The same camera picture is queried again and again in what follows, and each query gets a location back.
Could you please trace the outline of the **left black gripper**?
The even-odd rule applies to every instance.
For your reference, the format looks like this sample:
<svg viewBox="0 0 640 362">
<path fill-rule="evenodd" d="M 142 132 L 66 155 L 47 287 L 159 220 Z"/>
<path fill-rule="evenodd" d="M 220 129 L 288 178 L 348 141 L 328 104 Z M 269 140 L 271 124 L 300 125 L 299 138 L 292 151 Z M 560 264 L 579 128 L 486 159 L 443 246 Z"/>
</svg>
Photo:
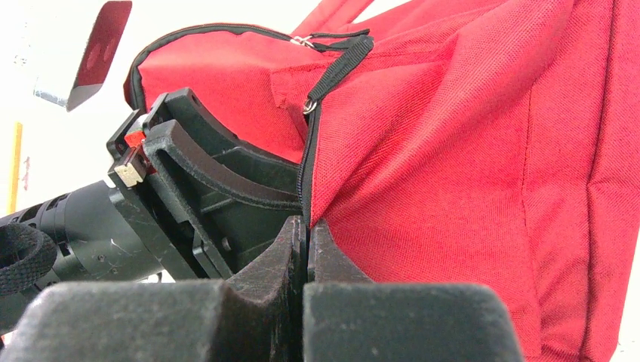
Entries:
<svg viewBox="0 0 640 362">
<path fill-rule="evenodd" d="M 231 278 L 299 216 L 298 165 L 239 138 L 189 88 L 163 94 L 170 121 L 146 132 L 155 173 L 128 188 L 114 171 L 136 109 L 108 139 L 109 198 L 159 265 L 177 280 Z M 181 226 L 192 229 L 188 235 Z"/>
</svg>

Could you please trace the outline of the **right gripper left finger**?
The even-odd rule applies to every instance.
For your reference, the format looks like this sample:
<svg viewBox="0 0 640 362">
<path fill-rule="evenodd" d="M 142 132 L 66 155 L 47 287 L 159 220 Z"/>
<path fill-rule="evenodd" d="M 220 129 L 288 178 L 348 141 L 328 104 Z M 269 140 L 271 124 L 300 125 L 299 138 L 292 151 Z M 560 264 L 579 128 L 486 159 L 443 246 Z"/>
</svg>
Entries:
<svg viewBox="0 0 640 362">
<path fill-rule="evenodd" d="M 293 361 L 305 233 L 285 221 L 228 280 L 61 283 L 26 309 L 3 361 Z"/>
</svg>

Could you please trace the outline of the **red backpack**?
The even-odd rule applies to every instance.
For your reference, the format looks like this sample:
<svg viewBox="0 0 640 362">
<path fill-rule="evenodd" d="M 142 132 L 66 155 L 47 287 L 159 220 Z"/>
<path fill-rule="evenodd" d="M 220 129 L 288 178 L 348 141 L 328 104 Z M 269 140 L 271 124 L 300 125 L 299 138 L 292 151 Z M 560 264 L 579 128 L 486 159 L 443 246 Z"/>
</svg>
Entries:
<svg viewBox="0 0 640 362">
<path fill-rule="evenodd" d="M 529 361 L 614 354 L 639 227 L 637 1 L 323 1 L 288 35 L 205 24 L 125 98 L 191 88 L 300 165 L 309 224 L 378 282 L 470 282 Z"/>
</svg>

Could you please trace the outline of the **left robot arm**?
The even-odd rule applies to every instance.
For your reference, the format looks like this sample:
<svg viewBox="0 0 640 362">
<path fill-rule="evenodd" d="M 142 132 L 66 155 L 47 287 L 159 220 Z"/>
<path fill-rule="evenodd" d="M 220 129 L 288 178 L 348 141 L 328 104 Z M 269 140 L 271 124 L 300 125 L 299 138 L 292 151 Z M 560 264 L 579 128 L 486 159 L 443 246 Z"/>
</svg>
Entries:
<svg viewBox="0 0 640 362">
<path fill-rule="evenodd" d="M 108 176 L 1 219 L 1 331 L 63 281 L 231 278 L 300 213 L 299 167 L 220 123 L 188 88 L 134 111 Z"/>
</svg>

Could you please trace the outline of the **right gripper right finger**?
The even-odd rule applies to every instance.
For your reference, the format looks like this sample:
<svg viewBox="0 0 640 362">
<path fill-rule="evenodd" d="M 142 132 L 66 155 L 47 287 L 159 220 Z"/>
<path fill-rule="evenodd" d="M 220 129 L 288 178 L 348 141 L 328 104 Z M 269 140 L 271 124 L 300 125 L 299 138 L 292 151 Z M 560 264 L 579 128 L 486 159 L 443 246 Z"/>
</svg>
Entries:
<svg viewBox="0 0 640 362">
<path fill-rule="evenodd" d="M 335 244 L 309 234 L 306 361 L 521 361 L 505 305 L 477 284 L 375 283 Z"/>
</svg>

